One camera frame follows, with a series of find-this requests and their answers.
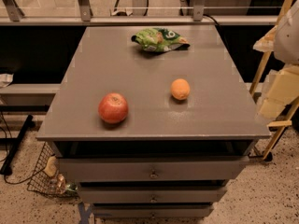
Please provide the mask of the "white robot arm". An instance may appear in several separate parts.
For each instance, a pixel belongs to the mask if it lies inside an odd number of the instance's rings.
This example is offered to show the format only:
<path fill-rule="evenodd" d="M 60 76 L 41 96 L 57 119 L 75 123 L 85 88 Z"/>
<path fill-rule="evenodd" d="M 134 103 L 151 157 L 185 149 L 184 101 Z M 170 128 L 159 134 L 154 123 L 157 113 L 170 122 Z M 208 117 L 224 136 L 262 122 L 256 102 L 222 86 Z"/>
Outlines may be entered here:
<path fill-rule="evenodd" d="M 275 119 L 299 96 L 299 1 L 281 18 L 278 25 L 255 42 L 258 51 L 272 51 L 285 63 L 279 71 L 270 71 L 258 101 L 258 114 Z"/>

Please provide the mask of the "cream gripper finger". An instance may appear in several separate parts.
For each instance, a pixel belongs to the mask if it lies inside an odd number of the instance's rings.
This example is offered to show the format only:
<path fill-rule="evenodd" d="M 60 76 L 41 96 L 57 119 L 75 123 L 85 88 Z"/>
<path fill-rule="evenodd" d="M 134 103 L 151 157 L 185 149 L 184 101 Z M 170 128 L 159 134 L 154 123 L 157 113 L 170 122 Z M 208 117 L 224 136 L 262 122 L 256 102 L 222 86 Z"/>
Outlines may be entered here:
<path fill-rule="evenodd" d="M 273 51 L 277 28 L 276 25 L 271 28 L 263 37 L 254 43 L 253 48 L 260 52 Z"/>
<path fill-rule="evenodd" d="M 299 66 L 284 66 L 271 70 L 263 83 L 257 113 L 265 119 L 275 119 L 299 96 Z"/>

